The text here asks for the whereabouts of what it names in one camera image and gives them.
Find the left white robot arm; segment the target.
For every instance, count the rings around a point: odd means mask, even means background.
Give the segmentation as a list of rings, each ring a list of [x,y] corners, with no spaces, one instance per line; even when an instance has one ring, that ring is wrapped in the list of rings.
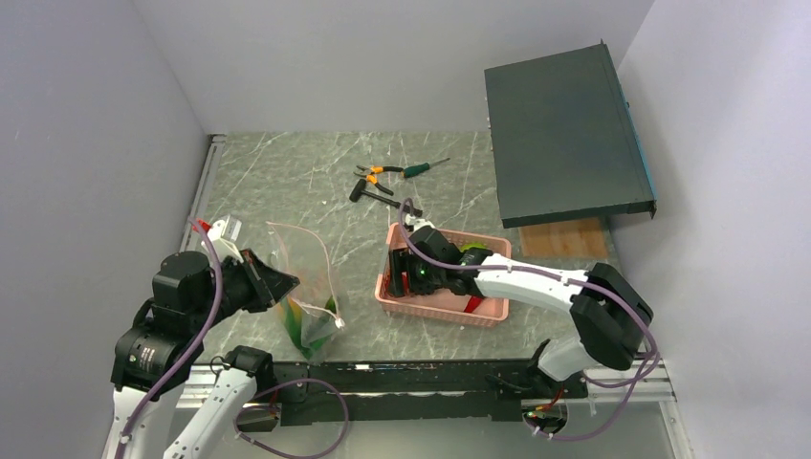
[[[210,263],[198,251],[168,256],[152,279],[153,296],[115,346],[111,375],[114,420],[108,458],[202,458],[216,434],[248,400],[267,399],[275,385],[271,354],[240,345],[224,358],[212,394],[172,443],[168,429],[203,337],[240,311],[263,313],[300,284],[250,249]]]

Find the green cucumber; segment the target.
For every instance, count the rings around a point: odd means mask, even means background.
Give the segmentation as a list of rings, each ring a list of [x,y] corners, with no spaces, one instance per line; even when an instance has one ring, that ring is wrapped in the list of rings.
[[[310,363],[323,361],[324,347],[343,325],[338,304],[330,295],[323,306],[315,306],[295,299],[302,308],[302,349],[296,349]]]

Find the green red mango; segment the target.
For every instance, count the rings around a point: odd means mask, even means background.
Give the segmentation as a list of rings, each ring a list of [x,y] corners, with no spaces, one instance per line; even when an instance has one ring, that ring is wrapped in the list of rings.
[[[293,346],[301,350],[302,342],[302,308],[291,297],[287,297],[278,304],[281,322]]]

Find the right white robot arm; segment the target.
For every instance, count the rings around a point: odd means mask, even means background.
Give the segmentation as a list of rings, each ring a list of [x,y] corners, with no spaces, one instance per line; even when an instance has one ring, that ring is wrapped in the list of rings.
[[[432,225],[393,224],[386,243],[378,295],[392,302],[460,319],[478,318],[497,301],[517,301],[573,324],[574,335],[543,341],[531,359],[527,384],[539,397],[596,365],[626,371],[640,349],[652,361],[659,356],[652,310],[610,265],[561,270],[518,262],[492,239],[475,244],[469,234]]]

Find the clear zip top bag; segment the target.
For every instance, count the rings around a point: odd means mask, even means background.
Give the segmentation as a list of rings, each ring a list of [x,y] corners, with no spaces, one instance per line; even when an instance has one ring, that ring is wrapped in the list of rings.
[[[330,258],[323,239],[310,229],[300,226],[268,222],[271,238],[271,265],[277,270],[299,278],[299,285],[285,298],[291,297],[315,306],[323,306],[332,295],[338,304],[342,328],[324,347],[327,358],[331,342],[346,328],[342,306],[347,302],[346,291]]]

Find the pink plastic basket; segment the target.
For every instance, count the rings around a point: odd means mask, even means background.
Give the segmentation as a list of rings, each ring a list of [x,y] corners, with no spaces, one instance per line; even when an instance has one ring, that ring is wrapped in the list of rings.
[[[484,298],[473,312],[467,313],[466,307],[471,297],[455,295],[448,289],[438,290],[432,295],[392,296],[387,290],[390,271],[388,253],[405,247],[398,225],[392,224],[388,229],[380,273],[374,288],[374,297],[385,311],[481,327],[494,327],[508,317],[510,300],[505,298]]]

